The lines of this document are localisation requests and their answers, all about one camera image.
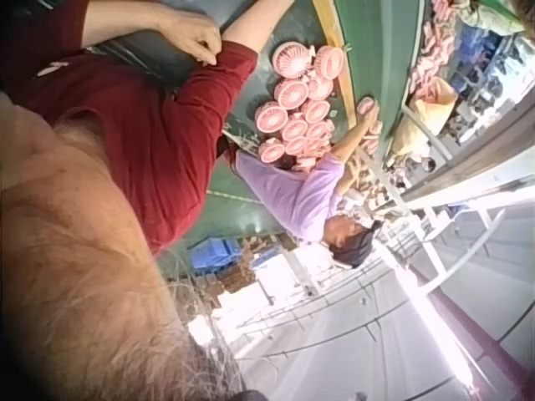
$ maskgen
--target plastic bag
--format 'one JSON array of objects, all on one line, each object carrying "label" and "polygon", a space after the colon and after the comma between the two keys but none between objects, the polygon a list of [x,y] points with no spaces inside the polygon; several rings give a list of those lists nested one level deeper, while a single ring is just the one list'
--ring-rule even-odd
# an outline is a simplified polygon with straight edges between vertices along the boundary
[{"label": "plastic bag", "polygon": [[[458,95],[444,79],[439,77],[434,77],[427,89],[432,95],[415,94],[409,102],[409,108],[433,135],[438,135],[450,117]],[[421,149],[427,141],[427,137],[418,126],[404,115],[394,132],[390,159]]]}]

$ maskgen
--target hairy arm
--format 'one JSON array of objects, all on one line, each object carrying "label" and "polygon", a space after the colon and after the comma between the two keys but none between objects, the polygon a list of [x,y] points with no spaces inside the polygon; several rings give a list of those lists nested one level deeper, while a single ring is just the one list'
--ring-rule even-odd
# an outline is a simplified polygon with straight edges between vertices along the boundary
[{"label": "hairy arm", "polygon": [[136,392],[189,346],[135,214],[102,162],[12,113],[20,135],[0,144],[17,155],[2,160],[6,344],[54,399],[145,399]]}]

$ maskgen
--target worker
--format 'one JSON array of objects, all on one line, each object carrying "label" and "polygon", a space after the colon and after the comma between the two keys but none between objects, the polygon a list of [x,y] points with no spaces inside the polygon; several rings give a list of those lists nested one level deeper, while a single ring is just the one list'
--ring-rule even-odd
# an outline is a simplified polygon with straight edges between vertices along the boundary
[{"label": "worker", "polygon": [[449,0],[450,7],[471,27],[487,29],[500,36],[525,32],[535,40],[533,0]]},{"label": "worker", "polygon": [[[1,345],[25,378],[3,368],[4,392],[249,399],[225,374],[230,358],[214,369],[192,344],[154,252],[202,208],[225,116],[292,3],[257,0],[222,42],[206,17],[138,2],[70,0],[11,31],[0,50],[19,104],[0,95]],[[142,28],[208,64],[174,97],[79,51]]]},{"label": "worker", "polygon": [[308,175],[280,170],[241,150],[230,157],[237,174],[285,229],[302,240],[324,242],[336,261],[353,268],[371,253],[371,239],[380,223],[366,228],[335,211],[359,173],[355,164],[346,163],[377,121],[379,109],[374,103],[370,111],[359,115],[357,125]]},{"label": "worker", "polygon": [[[294,0],[257,0],[220,36],[208,17],[160,3],[66,0],[16,21],[0,47],[0,82],[66,144],[98,158],[157,253],[200,215],[227,114]],[[82,48],[151,29],[198,68],[175,94]]]}]

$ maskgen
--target lavender shirt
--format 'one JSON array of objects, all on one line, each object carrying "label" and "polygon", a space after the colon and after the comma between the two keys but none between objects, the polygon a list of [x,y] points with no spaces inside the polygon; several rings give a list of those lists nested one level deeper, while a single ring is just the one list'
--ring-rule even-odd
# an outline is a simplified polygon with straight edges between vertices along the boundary
[{"label": "lavender shirt", "polygon": [[327,155],[305,175],[237,152],[236,169],[284,228],[306,241],[321,241],[325,221],[336,213],[341,198],[334,193],[344,173],[340,160]]}]

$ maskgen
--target black hair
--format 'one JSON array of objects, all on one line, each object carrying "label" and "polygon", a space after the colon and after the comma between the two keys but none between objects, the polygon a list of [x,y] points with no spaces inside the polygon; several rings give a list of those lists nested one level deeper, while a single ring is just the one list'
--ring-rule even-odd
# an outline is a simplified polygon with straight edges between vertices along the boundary
[{"label": "black hair", "polygon": [[333,253],[334,260],[350,265],[352,269],[362,265],[372,251],[374,233],[380,230],[382,226],[382,221],[374,221],[371,228],[364,228],[356,236],[348,238],[344,247],[331,246],[329,250]]},{"label": "black hair", "polygon": [[436,169],[436,162],[431,157],[426,159],[427,164],[422,164],[422,167],[424,168],[424,171],[427,173],[432,173]]}]

